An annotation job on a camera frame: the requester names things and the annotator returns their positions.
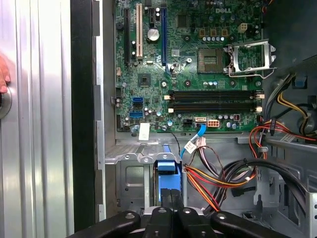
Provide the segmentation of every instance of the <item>yellow wire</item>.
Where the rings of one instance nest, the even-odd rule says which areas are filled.
[[[217,209],[213,202],[207,197],[205,192],[199,187],[194,178],[190,174],[187,174],[187,176],[190,179],[190,181],[194,184],[195,188],[199,191],[200,195],[203,196],[203,198],[206,200],[206,202],[209,203],[209,205],[213,207],[215,211],[219,211],[219,209]]]
[[[196,171],[196,172],[198,172],[198,173],[204,175],[205,177],[207,177],[207,178],[209,178],[209,179],[211,179],[211,180],[213,180],[213,181],[216,181],[216,182],[218,182],[218,183],[220,183],[220,184],[223,184],[223,185],[228,185],[228,186],[241,186],[241,185],[244,185],[244,184],[246,184],[246,183],[248,182],[248,181],[245,181],[245,182],[241,182],[241,183],[227,183],[227,182],[223,182],[223,181],[217,180],[216,178],[210,177],[209,175],[205,174],[203,171],[198,170],[198,169],[196,169],[196,168],[194,168],[194,167],[190,167],[190,166],[188,166],[188,165],[187,165],[186,167],[189,167],[190,169],[192,169],[192,170],[194,170],[194,171]]]

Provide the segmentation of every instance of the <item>motherboard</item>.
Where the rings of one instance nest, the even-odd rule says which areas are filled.
[[[262,39],[258,0],[116,0],[117,131],[251,131],[262,78],[230,75],[227,46]],[[238,67],[263,63],[263,45],[240,47]]]

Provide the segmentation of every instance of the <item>orange wire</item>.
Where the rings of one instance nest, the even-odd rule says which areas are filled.
[[[196,183],[196,181],[194,180],[194,178],[190,175],[190,174],[188,174],[187,175],[188,176],[188,178],[189,178],[189,180],[192,182],[192,184],[194,185],[194,187],[198,190],[198,192],[201,194],[201,196],[206,200],[206,202],[211,206],[211,207],[213,207],[213,209],[215,210],[215,211],[219,211],[219,209],[217,209],[216,207],[215,207],[215,205],[211,202],[211,200],[206,196],[206,194],[202,191],[202,189],[198,186],[198,184]]]

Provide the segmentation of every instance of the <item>dell logo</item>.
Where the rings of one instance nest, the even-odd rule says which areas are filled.
[[[230,8],[216,8],[216,13],[232,13]]]

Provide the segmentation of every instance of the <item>silver side panel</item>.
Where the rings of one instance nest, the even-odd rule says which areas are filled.
[[[0,121],[0,238],[74,232],[70,1],[0,0],[12,107]]]

